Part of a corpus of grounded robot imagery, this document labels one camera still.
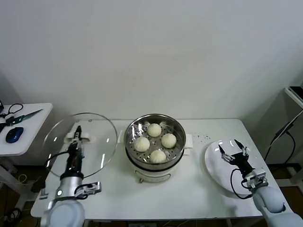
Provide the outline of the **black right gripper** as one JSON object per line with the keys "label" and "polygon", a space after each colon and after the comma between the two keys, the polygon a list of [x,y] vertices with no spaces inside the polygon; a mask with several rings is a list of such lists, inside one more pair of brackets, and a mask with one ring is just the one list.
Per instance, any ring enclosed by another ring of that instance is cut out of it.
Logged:
{"label": "black right gripper", "polygon": [[237,166],[242,174],[242,177],[246,177],[250,174],[254,168],[248,162],[249,155],[248,155],[248,147],[244,146],[238,140],[234,140],[241,152],[233,154],[232,156],[228,155],[224,149],[218,145],[219,151],[221,153],[221,158],[230,163],[233,166]]}

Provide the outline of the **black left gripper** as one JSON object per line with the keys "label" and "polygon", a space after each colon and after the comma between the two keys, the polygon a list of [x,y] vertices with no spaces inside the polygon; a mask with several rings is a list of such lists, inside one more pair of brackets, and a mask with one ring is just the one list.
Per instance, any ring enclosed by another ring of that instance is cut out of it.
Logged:
{"label": "black left gripper", "polygon": [[67,159],[65,176],[84,176],[82,169],[82,140],[81,140],[82,129],[78,126],[75,131],[75,139],[72,140],[70,146],[68,147],[69,157]]}

